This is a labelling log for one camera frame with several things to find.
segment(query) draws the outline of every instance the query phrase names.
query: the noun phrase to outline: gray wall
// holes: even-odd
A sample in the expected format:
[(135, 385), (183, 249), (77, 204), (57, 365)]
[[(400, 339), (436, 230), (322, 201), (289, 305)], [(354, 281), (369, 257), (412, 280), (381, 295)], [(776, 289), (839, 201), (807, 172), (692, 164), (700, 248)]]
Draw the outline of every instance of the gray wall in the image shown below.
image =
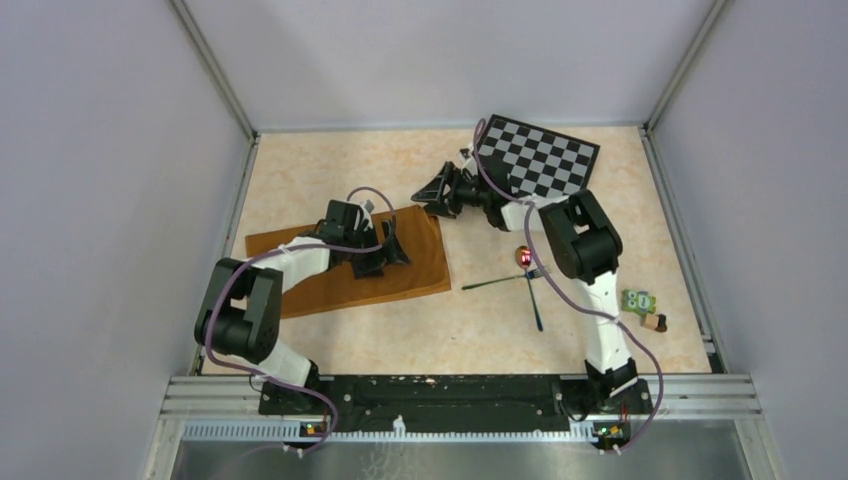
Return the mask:
[(727, 357), (794, 478), (845, 478), (848, 3), (736, 2), (658, 132)]
[(189, 0), (254, 126), (641, 122), (710, 0)]
[(137, 478), (245, 141), (164, 1), (0, 4), (0, 478)]

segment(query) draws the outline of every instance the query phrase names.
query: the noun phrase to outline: tabletop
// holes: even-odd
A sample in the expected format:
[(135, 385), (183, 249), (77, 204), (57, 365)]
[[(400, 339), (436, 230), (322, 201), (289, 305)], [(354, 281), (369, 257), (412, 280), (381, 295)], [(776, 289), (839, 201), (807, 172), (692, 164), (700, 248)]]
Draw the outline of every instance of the tabletop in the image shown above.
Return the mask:
[[(624, 252), (618, 289), (657, 297), (668, 331), (622, 321), (659, 359), (665, 372), (709, 372), (701, 333), (636, 127), (554, 128), (600, 145), (589, 181)], [(396, 208), (430, 181), (471, 139), (469, 129), (263, 134), (232, 256), (245, 258), (246, 235), (322, 218), (330, 199), (370, 185)], [(376, 211), (385, 209), (376, 196)], [(514, 251), (522, 232), (489, 226), (479, 209), (439, 219), (452, 280), (449, 292), (282, 320), (280, 338), (326, 374), (582, 373), (588, 317), (545, 283), (533, 288), (545, 331), (536, 328), (524, 280), (462, 291), (463, 285), (521, 273)], [(533, 234), (543, 264), (578, 303), (579, 291), (555, 268), (544, 233)], [(655, 369), (630, 345), (638, 370)], [(204, 373), (221, 373), (206, 362)]]

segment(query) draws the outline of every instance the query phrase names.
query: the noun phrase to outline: metal frame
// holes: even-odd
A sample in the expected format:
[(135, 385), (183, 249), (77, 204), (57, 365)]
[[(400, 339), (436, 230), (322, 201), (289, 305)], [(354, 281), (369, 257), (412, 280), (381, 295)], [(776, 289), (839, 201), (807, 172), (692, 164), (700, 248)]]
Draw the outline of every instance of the metal frame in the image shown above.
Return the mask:
[[(232, 251), (236, 229), (244, 206), (260, 136), (251, 126), (221, 66), (186, 6), (185, 0), (166, 1), (172, 7), (175, 16), (185, 30), (189, 42), (195, 49), (201, 64), (210, 77), (210, 81), (219, 92), (233, 118), (238, 123), (239, 128), (251, 142), (245, 160), (244, 173), (241, 178), (238, 194), (230, 213), (227, 235), (222, 247), (222, 254), (229, 255)], [(684, 57), (681, 59), (677, 70), (663, 91), (650, 118), (640, 128), (643, 147), (645, 148), (663, 212), (669, 225), (686, 285), (690, 292), (691, 301), (702, 329), (706, 350), (708, 354), (714, 352), (714, 356), (719, 359), (722, 365), (726, 365), (724, 359), (721, 357), (724, 351), (722, 342), (712, 323), (712, 318), (714, 318), (712, 310), (701, 286), (702, 282), (698, 274), (697, 262), (692, 254), (691, 244), (686, 236), (686, 230), (676, 206), (674, 193), (669, 184), (665, 166), (656, 148), (654, 130), (661, 122), (669, 105), (674, 100), (677, 91), (680, 89), (682, 82), (689, 74), (694, 62), (713, 34), (716, 24), (723, 17), (727, 11), (727, 7), (731, 3), (732, 1), (730, 0), (715, 0), (713, 2), (707, 17)], [(563, 378), (582, 377), (584, 376), (563, 376)], [(656, 394), (658, 385), (657, 377), (655, 375), (643, 375), (642, 378), (648, 380), (649, 388), (652, 393)], [(768, 426), (749, 375), (668, 374), (664, 376), (664, 379), (666, 380), (666, 396), (657, 421), (685, 420), (699, 422), (717, 419), (734, 420), (742, 451), (748, 463), (752, 478), (754, 480), (785, 478), (777, 449), (768, 431)], [(276, 432), (275, 434), (282, 435), (275, 437), (277, 441), (288, 439), (289, 437), (285, 435), (294, 435), (292, 429), (287, 429), (286, 424), (281, 423), (285, 420), (259, 416), (257, 412), (259, 396), (260, 394), (258, 392), (250, 388), (244, 376), (173, 377), (162, 404), (148, 455), (144, 478), (168, 479), (171, 477), (174, 466), (179, 461), (177, 452), (180, 441), (186, 431), (190, 433), (191, 436), (189, 438), (192, 439), (197, 439), (198, 436), (202, 437), (203, 435), (210, 436), (210, 439), (211, 437), (221, 439), (223, 435), (224, 438), (229, 440), (262, 440), (263, 438), (267, 440), (267, 430), (248, 428), (251, 425), (267, 425), (279, 428), (279, 430), (274, 431)], [(606, 416), (595, 415), (590, 416), (587, 422), (608, 420), (612, 419), (606, 418)], [(485, 439), (474, 437), (469, 440), (516, 441), (520, 437), (525, 441), (569, 441), (574, 439), (585, 441), (579, 435), (580, 426), (578, 425), (577, 428), (578, 431), (573, 431), (570, 434), (497, 435), (495, 437), (486, 437)], [(393, 432), (386, 432), (386, 435), (333, 435), (328, 441), (373, 442), (375, 440), (384, 440), (417, 442), (458, 440), (455, 436), (451, 438), (449, 434), (448, 436), (427, 436), (426, 439), (410, 437), (409, 435), (405, 431), (398, 431), (396, 428)]]

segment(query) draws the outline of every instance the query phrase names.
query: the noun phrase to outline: brown towel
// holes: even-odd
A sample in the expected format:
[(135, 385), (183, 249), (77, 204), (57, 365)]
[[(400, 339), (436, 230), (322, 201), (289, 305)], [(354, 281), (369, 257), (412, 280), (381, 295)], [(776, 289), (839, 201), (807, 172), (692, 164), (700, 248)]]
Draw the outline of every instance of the brown towel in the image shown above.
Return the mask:
[[(383, 240), (380, 222), (390, 218), (388, 212), (373, 216), (380, 241)], [(267, 252), (314, 227), (305, 225), (249, 235), (245, 238), (247, 254), (252, 257)], [(283, 295), (282, 318), (393, 302), (450, 290), (450, 273), (439, 221), (424, 213), (420, 206), (402, 208), (397, 210), (397, 236), (411, 265), (390, 265), (383, 269), (383, 277), (354, 280), (353, 270), (345, 262), (329, 272), (307, 278), (286, 292)]]

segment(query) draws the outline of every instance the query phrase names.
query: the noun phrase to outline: wooden table surface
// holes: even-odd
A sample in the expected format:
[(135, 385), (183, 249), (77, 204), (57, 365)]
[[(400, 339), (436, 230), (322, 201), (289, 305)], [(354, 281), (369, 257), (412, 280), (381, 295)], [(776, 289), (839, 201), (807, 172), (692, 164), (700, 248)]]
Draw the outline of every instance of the wooden table surface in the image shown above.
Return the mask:
[[(658, 357), (664, 371), (709, 372), (695, 314), (636, 127), (558, 128), (597, 143), (589, 181), (624, 244), (618, 287), (647, 290), (668, 316), (668, 332), (623, 321)], [(322, 218), (330, 199), (360, 185), (383, 191), (395, 207), (455, 160), (471, 131), (398, 130), (262, 135), (232, 256), (244, 258), (245, 235)], [(377, 211), (379, 198), (371, 197)], [(534, 280), (545, 332), (536, 329), (524, 280), (475, 290), (462, 285), (520, 273), (514, 250), (523, 233), (505, 233), (466, 208), (440, 219), (452, 290), (422, 298), (282, 320), (280, 336), (328, 374), (581, 373), (586, 317), (565, 305), (544, 279)], [(543, 263), (578, 303), (578, 291), (555, 268), (544, 234), (534, 234)], [(653, 368), (631, 345), (640, 372)], [(204, 373), (222, 369), (206, 362)]]

